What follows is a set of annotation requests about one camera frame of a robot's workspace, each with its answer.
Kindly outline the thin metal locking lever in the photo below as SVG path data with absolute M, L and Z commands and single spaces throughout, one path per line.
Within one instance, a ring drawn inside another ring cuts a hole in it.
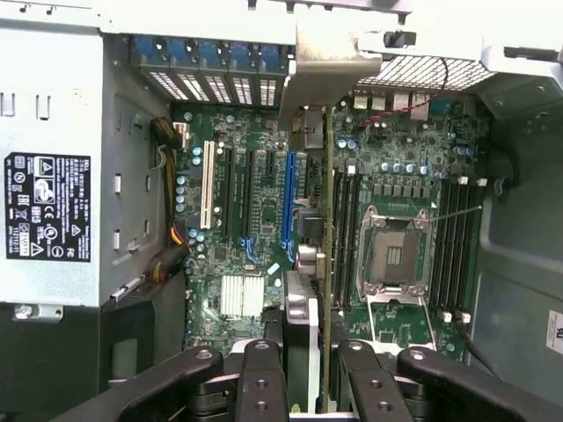
M 469 214 L 469 213 L 472 213 L 472 212 L 479 211 L 479 210 L 482 209 L 482 207 L 483 207 L 482 205 L 478 205 L 478 206 L 475 206 L 475 207 L 469 207 L 469 208 L 467 208 L 467 209 L 463 209 L 463 210 L 458 210 L 458 211 L 455 211 L 455 212 L 447 213 L 447 214 L 445 214 L 445 215 L 439 215 L 439 216 L 437 216 L 437 217 L 432 217 L 432 218 L 430 219 L 430 221 L 431 221 L 431 222 L 438 222 L 438 221 L 441 221 L 441 220 L 449 219 L 449 218 L 451 218 L 451 217 L 455 217 L 455 216 L 459 216 L 459 215 L 466 215 L 466 214 Z

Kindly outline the silver chipset heatsink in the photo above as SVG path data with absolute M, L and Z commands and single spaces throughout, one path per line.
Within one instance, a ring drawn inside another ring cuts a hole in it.
M 227 317 L 260 317 L 264 294 L 263 277 L 224 275 L 221 280 L 220 314 Z

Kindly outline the long black expansion slot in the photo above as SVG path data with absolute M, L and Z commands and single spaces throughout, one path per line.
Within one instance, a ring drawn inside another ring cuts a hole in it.
M 223 182 L 223 237 L 230 235 L 230 221 L 233 202 L 233 186 L 235 178 L 235 164 L 233 149 L 225 150 L 225 172 Z
M 247 149 L 245 152 L 245 175 L 241 216 L 241 245 L 245 249 L 248 260 L 256 264 L 258 260 L 253 254 L 252 240 L 252 189 L 254 181 L 254 156 L 255 151 Z

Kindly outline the vented expansion slot cover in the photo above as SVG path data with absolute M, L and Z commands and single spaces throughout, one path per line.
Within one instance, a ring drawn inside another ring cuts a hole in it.
M 288 46 L 260 45 L 258 74 L 262 106 L 276 107 L 279 105 L 282 86 L 288 75 L 288 52 Z
M 199 69 L 217 104 L 231 104 L 228 73 L 228 49 L 219 40 L 201 40 Z
M 193 101 L 202 102 L 206 94 L 196 78 L 197 60 L 192 57 L 185 39 L 169 40 L 170 65 L 172 73 L 179 79 L 188 97 Z
M 168 76 L 170 70 L 167 42 L 163 37 L 130 35 L 128 59 L 131 67 L 147 80 L 148 86 L 167 100 L 173 100 L 162 77 Z
M 232 41 L 229 52 L 229 79 L 237 103 L 242 106 L 259 106 L 258 46 L 242 41 Z

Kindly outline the silver power supply unit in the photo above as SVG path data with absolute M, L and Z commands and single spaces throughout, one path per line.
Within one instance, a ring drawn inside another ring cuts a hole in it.
M 0 25 L 0 303 L 19 319 L 98 308 L 165 243 L 164 95 L 125 40 Z

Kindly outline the black plastic air shroud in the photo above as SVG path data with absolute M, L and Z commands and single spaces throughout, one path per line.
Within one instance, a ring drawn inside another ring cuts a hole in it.
M 0 303 L 0 422 L 48 422 L 179 353 L 184 331 L 181 278 L 102 307 L 65 307 L 55 323 L 18 320 Z

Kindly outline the long blue expansion slot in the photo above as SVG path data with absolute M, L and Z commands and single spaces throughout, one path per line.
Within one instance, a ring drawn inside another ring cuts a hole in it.
M 281 221 L 280 245 L 286 252 L 288 261 L 294 263 L 293 254 L 293 201 L 296 182 L 296 153 L 289 151 L 286 157 L 285 185 L 283 195 L 283 209 Z

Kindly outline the open black PC case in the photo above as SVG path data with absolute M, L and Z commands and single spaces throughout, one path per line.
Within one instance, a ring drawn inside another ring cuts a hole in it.
M 132 70 L 129 36 L 136 34 L 163 37 L 168 54 L 171 38 L 185 39 L 197 60 L 196 78 L 207 98 L 190 99 L 170 65 L 168 76 L 162 77 L 173 100 L 165 98 L 167 113 L 150 123 L 150 136 L 163 156 L 164 246 L 150 258 L 139 284 L 100 307 L 124 299 L 142 284 L 181 278 L 186 316 L 185 263 L 191 247 L 177 237 L 173 224 L 178 156 L 191 142 L 174 114 L 178 106 L 267 109 L 289 134 L 279 122 L 283 86 L 276 107 L 240 105 L 228 71 L 232 103 L 214 101 L 199 69 L 201 40 L 221 41 L 228 64 L 232 41 L 256 44 L 258 53 L 261 44 L 288 46 L 289 74 L 297 25 L 355 33 L 360 50 L 381 55 L 382 63 L 342 99 L 359 97 L 372 121 L 418 111 L 438 98 L 470 98 L 489 113 L 491 126 L 470 273 L 472 319 L 457 327 L 465 355 L 455 360 L 429 346 L 414 346 L 563 407 L 563 0 L 0 0 L 0 25 L 11 23 L 123 39 Z M 289 422 L 360 422 L 352 407 L 338 406 L 340 343 L 370 344 L 389 369 L 395 369 L 402 350 L 413 346 L 387 353 L 373 340 L 353 338 L 332 310 L 328 408 L 303 414 L 306 393 L 303 388 L 289 392 L 284 352 L 292 342 L 286 318 L 292 273 L 283 308 L 259 336 L 239 340 L 228 353 L 208 346 L 223 356 L 221 376 L 186 397 L 166 393 L 126 422 L 234 422 L 245 347 L 262 339 L 279 347 Z M 185 346 L 183 339 L 179 353 L 194 347 Z

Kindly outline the white expansion slot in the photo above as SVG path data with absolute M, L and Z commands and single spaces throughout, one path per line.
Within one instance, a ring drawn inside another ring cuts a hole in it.
M 203 146 L 202 184 L 201 184 L 201 219 L 202 229 L 211 228 L 214 200 L 214 170 L 216 158 L 216 143 L 205 141 Z

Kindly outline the black RAM slot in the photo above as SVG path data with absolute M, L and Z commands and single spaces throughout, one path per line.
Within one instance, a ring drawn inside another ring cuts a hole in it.
M 349 230 L 350 230 L 350 225 L 351 225 L 351 207 L 353 206 L 353 199 L 352 199 L 352 193 L 353 193 L 353 184 L 354 184 L 354 176 L 351 174 L 347 174 L 346 175 L 346 213 L 343 217 L 343 222 L 345 223 L 344 225 L 344 230 L 343 230 L 343 251 L 342 251 L 342 265 L 341 265 L 341 295 L 340 295 L 340 302 L 341 302 L 341 306 L 343 309 L 345 309 L 347 307 L 347 298 L 348 298 L 348 293 L 347 293 L 347 267 L 348 267 L 348 261 L 349 261 L 349 257 L 348 257 L 348 238 L 349 238 Z
M 349 272 L 349 293 L 348 293 L 348 307 L 351 307 L 354 293 L 355 293 L 355 278 L 356 278 L 356 261 L 357 261 L 357 248 L 358 248 L 358 231 L 361 223 L 358 217 L 359 196 L 362 186 L 362 175 L 355 174 L 353 183 L 353 197 L 352 197 L 352 230 L 351 230 L 351 267 Z
M 442 268 L 442 291 L 441 291 L 441 308 L 449 312 L 449 295 L 451 284 L 451 272 L 453 266 L 453 256 L 455 255 L 454 248 L 457 238 L 457 215 L 460 204 L 460 187 L 458 184 L 451 184 L 449 190 L 449 207 L 448 214 L 450 217 L 445 219 L 445 239 L 444 239 L 444 253 L 443 253 L 443 268 Z
M 476 185 L 467 187 L 468 213 L 464 215 L 464 240 L 462 243 L 462 261 L 460 266 L 459 288 L 457 292 L 457 308 L 461 314 L 471 314 L 469 294 L 471 293 L 472 249 L 474 246 L 473 232 L 475 217 L 479 215 L 480 193 Z
M 435 259 L 433 269 L 433 279 L 430 293 L 430 305 L 434 311 L 437 311 L 440 304 L 440 290 L 442 284 L 442 261 L 445 249 L 445 236 L 447 220 L 444 216 L 449 212 L 450 202 L 450 181 L 448 179 L 441 181 L 441 197 L 439 214 L 440 220 L 435 221 L 436 239 L 435 239 Z
M 333 276 L 332 276 L 332 302 L 337 306 L 338 301 L 338 246 L 339 246 L 339 212 L 340 212 L 340 179 L 338 168 L 333 169 Z
M 468 185 L 459 185 L 459 187 L 460 187 L 461 195 L 460 195 L 460 204 L 458 210 L 467 209 Z M 455 255 L 453 256 L 454 260 L 453 260 L 453 266 L 451 272 L 451 284 L 450 284 L 450 295 L 449 295 L 449 306 L 450 306 L 450 311 L 452 313 L 455 312 L 455 308 L 457 307 L 457 292 L 459 288 L 463 240 L 464 240 L 464 215 L 459 215 L 457 217 L 457 238 L 454 248 Z

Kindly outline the CPU socket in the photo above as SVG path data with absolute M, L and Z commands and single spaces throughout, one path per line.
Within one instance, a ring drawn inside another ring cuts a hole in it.
M 356 257 L 360 299 L 421 306 L 430 279 L 432 240 L 428 208 L 390 215 L 369 205 L 360 225 Z

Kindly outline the green motherboard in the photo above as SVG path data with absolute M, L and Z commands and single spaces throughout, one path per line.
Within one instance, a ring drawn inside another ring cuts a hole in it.
M 457 327 L 471 314 L 434 311 L 430 293 L 435 259 L 435 222 L 431 246 L 428 290 L 421 306 L 398 302 L 367 303 L 355 285 L 351 307 L 342 308 L 341 265 L 343 217 L 346 213 L 346 175 L 362 175 L 359 222 L 371 204 L 390 215 L 408 215 L 426 207 L 431 218 L 440 208 L 441 181 L 476 185 L 482 201 L 486 179 L 483 159 L 491 118 L 470 98 L 438 98 L 410 113 L 392 113 L 369 120 L 360 98 L 344 98 L 333 108 L 334 168 L 339 169 L 340 218 L 338 246 L 338 301 L 332 310 L 346 333 L 373 340 L 387 353 L 414 345 L 429 346 L 452 359 L 462 360 L 465 345 Z M 180 105 L 175 109 L 180 127 L 191 144 L 178 156 L 173 227 L 191 247 L 185 263 L 185 346 L 213 346 L 228 353 L 239 340 L 259 336 L 274 313 L 284 306 L 289 274 L 295 268 L 280 245 L 289 134 L 279 129 L 273 111 L 225 105 Z M 205 141 L 216 143 L 214 200 L 210 229 L 200 227 L 201 180 Z M 230 235 L 223 237 L 223 182 L 225 150 L 234 152 L 235 178 Z M 241 245 L 241 216 L 245 152 L 255 151 L 252 189 L 252 240 L 256 264 Z M 275 172 L 265 176 L 266 154 L 275 152 Z M 303 204 L 309 183 L 305 159 L 296 159 L 295 204 Z M 265 279 L 260 317 L 220 314 L 224 275 Z

